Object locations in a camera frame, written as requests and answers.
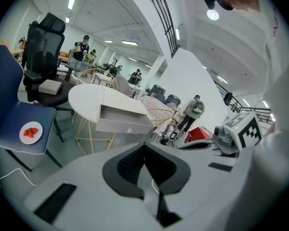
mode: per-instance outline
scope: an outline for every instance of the table drawer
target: table drawer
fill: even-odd
[[[96,130],[113,133],[147,134],[153,125],[146,115],[101,105]]]

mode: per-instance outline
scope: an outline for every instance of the white round table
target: white round table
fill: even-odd
[[[107,150],[112,144],[116,146],[113,143],[116,134],[114,134],[112,138],[108,139],[93,139],[91,133],[91,122],[97,123],[98,121],[100,105],[103,101],[104,91],[106,88],[110,89],[100,85],[81,84],[74,86],[68,93],[68,101],[70,105],[72,106],[73,110],[75,110],[75,112],[81,116],[81,121],[76,134],[76,142],[85,155],[86,153],[80,145],[79,140],[90,140],[92,153],[94,153],[92,141],[108,141],[109,145]],[[90,138],[80,138],[79,134],[86,122],[88,122]]]
[[[107,150],[112,144],[116,147],[113,143],[116,133],[114,133],[112,137],[109,137],[109,139],[92,139],[91,122],[98,122],[102,104],[143,115],[148,113],[147,109],[140,101],[129,98],[121,92],[101,85],[81,84],[74,86],[68,93],[68,101],[75,112],[82,117],[76,134],[76,142],[84,154],[85,152],[81,147],[79,140],[89,140],[92,153],[94,153],[92,141],[108,141],[109,145]],[[87,121],[90,138],[80,138],[79,134]]]

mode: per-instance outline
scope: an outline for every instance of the gold table leg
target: gold table leg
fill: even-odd
[[[89,136],[90,136],[90,137],[89,137],[89,138],[79,138],[78,136],[79,136],[80,132],[82,131],[82,129],[83,129],[84,125],[86,124],[86,122],[88,122]],[[109,138],[109,139],[92,139],[91,122],[88,121],[87,119],[84,119],[84,118],[82,117],[82,118],[81,118],[81,121],[80,121],[80,124],[79,124],[79,127],[78,127],[77,134],[76,134],[76,142],[77,142],[77,144],[79,145],[79,147],[80,147],[81,151],[83,152],[83,154],[86,155],[86,153],[84,152],[82,146],[81,146],[80,143],[79,143],[79,140],[88,140],[88,141],[90,141],[91,149],[92,149],[92,154],[93,154],[93,153],[94,153],[94,150],[93,150],[93,143],[92,143],[92,141],[110,141],[110,138]]]
[[[112,138],[111,138],[111,140],[110,140],[110,142],[109,142],[109,145],[108,145],[108,147],[107,147],[107,150],[109,150],[110,146],[113,144],[113,141],[114,141],[114,139],[115,139],[116,134],[117,134],[117,133],[114,133],[114,135],[112,136]]]

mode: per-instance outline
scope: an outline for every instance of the white plate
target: white plate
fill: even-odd
[[[27,130],[28,128],[38,129],[38,132],[34,134],[33,138],[24,136],[24,131]],[[24,144],[34,144],[36,141],[40,139],[40,137],[42,136],[42,133],[43,133],[42,125],[36,121],[31,121],[31,122],[28,122],[27,124],[24,124],[24,126],[20,129],[19,138],[20,138],[20,141]]]

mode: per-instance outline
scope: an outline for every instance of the person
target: person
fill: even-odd
[[[75,47],[73,49],[73,55],[72,55],[72,60],[71,60],[71,66],[80,69],[83,57],[89,51],[88,42],[89,42],[89,36],[88,35],[85,35],[81,42],[75,42],[75,44],[74,44]]]
[[[110,73],[113,77],[116,77],[116,75],[118,74],[118,69],[117,69],[117,67],[111,65],[111,69],[109,70],[109,73]]]
[[[141,80],[142,80],[142,78],[141,78],[141,73],[139,73],[139,74],[138,74],[138,77],[137,77],[137,79],[136,79],[136,81],[135,81],[135,85],[137,86],[137,85],[140,83]]]
[[[24,50],[25,49],[25,44],[27,42],[27,39],[25,37],[22,37],[19,41],[18,41],[18,48],[20,50]]]
[[[122,71],[122,70],[123,70],[123,67],[122,67],[122,65],[119,65],[119,66],[118,66],[118,70],[119,70],[119,72],[118,72],[118,75],[121,75],[120,71]]]
[[[191,125],[204,113],[204,103],[200,101],[200,96],[196,95],[194,100],[192,100],[187,108],[184,111],[186,114],[184,120],[178,126],[179,130],[182,130],[184,125],[187,123],[186,127],[183,130],[183,133],[186,133]]]
[[[93,64],[94,60],[96,59],[96,50],[94,49],[89,54],[86,55],[86,62],[89,64]]]
[[[131,78],[129,79],[129,83],[135,85],[135,82],[139,76],[139,73],[140,73],[140,69],[137,69],[136,72],[132,73]]]
[[[287,111],[280,108],[281,103],[289,103],[289,95],[279,95],[276,99],[276,92],[280,93],[281,89],[286,91],[288,88],[282,83],[288,83],[289,86],[289,26],[270,0],[217,0],[217,2],[228,11],[233,9],[257,11],[265,19],[267,28],[264,56],[267,64],[267,81],[263,99],[269,104],[277,122],[271,126],[268,133],[289,129],[289,105]]]

